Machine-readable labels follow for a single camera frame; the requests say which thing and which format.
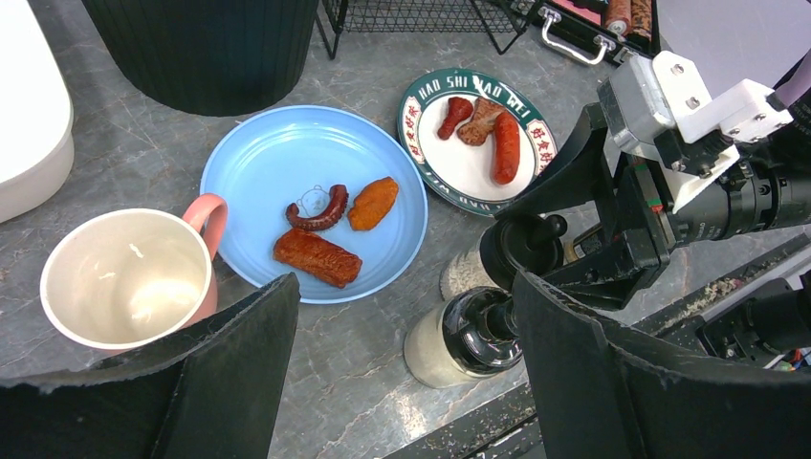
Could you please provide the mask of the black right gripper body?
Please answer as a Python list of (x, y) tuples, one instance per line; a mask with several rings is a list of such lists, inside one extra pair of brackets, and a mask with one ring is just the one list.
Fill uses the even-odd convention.
[(621, 158), (613, 178), (615, 199), (598, 216), (603, 248), (587, 256), (608, 256), (620, 264), (618, 280), (625, 289), (625, 307), (649, 287), (669, 263), (666, 236), (659, 222), (662, 209), (650, 160)]

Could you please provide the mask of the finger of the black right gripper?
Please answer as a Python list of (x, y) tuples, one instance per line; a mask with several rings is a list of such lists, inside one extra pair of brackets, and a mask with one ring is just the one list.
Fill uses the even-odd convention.
[(539, 215), (593, 201), (599, 212), (615, 199), (604, 154), (608, 126), (599, 104), (587, 104), (557, 156), (497, 214), (498, 220)]
[(608, 256), (586, 256), (541, 278), (587, 306), (619, 311), (625, 307), (625, 289), (618, 280), (620, 266)]

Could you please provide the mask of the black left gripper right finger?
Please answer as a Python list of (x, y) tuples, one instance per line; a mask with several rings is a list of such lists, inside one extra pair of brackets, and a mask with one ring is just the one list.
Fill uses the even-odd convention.
[(806, 458), (810, 378), (693, 352), (534, 274), (515, 320), (550, 458)]

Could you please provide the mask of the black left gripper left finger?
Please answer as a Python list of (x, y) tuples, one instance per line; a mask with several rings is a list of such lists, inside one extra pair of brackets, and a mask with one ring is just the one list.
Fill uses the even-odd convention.
[(77, 372), (1, 382), (5, 458), (264, 458), (295, 339), (285, 274), (167, 337)]

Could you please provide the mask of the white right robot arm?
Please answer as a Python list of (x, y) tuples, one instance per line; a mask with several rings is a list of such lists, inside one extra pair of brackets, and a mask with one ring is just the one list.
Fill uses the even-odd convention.
[[(497, 213), (480, 240), (481, 262), (497, 287), (510, 290), (523, 270), (618, 311), (657, 280), (678, 248), (809, 222), (809, 174), (797, 162), (773, 161), (767, 143), (747, 147), (743, 159), (683, 207), (657, 161), (623, 153), (610, 170), (606, 139), (641, 115), (645, 89), (653, 86), (649, 61), (619, 67), (599, 87), (598, 101), (584, 106), (554, 160)], [(560, 241), (566, 223), (556, 211), (590, 201), (600, 218), (597, 246), (566, 262)]]

